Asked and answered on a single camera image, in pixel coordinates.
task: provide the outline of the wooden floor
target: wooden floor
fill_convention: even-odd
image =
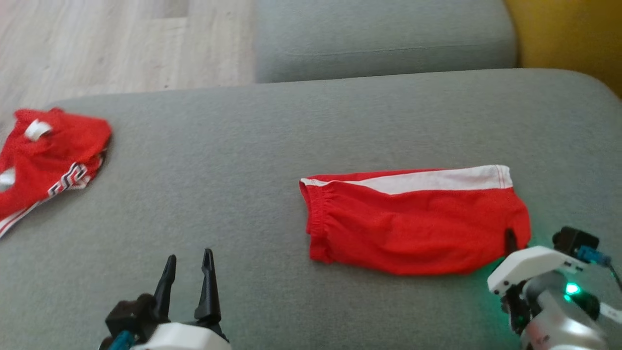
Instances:
[[[253,82],[253,0],[0,0],[0,144],[16,108]]]

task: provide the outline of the white robot bracket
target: white robot bracket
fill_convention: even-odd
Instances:
[[[131,350],[231,350],[231,344],[209,328],[171,322],[158,325],[148,342]]]
[[[542,246],[517,250],[508,255],[490,274],[488,290],[504,296],[510,287],[534,276],[554,270],[577,273],[586,266],[581,260]]]

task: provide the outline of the crumpled red shorts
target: crumpled red shorts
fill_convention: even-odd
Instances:
[[[101,166],[108,122],[21,109],[0,152],[0,237],[32,209],[67,189],[83,189]]]
[[[300,180],[310,258],[395,275],[471,273],[531,238],[502,165],[316,175]]]

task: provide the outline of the gray fabric upholstery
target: gray fabric upholstery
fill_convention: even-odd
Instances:
[[[258,0],[257,80],[511,68],[503,0]]]
[[[0,242],[3,349],[94,349],[110,309],[152,293],[171,253],[170,315],[191,319],[205,247],[235,349],[518,346],[486,289],[492,265],[404,278],[310,261],[298,180],[313,174],[507,164],[532,244],[575,225],[622,262],[622,106],[579,73],[424,73],[58,105],[107,118],[114,138],[88,189],[36,209]],[[622,308],[605,271],[578,281]]]

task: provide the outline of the white tag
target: white tag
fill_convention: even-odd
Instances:
[[[26,135],[26,137],[31,141],[37,141],[41,135],[51,130],[52,127],[48,123],[44,123],[43,121],[39,121],[37,119],[28,126],[26,132],[24,132],[24,135]]]
[[[0,191],[3,191],[15,183],[15,168],[11,168],[0,174]]]
[[[600,303],[600,314],[622,324],[622,311],[616,310],[605,303]]]

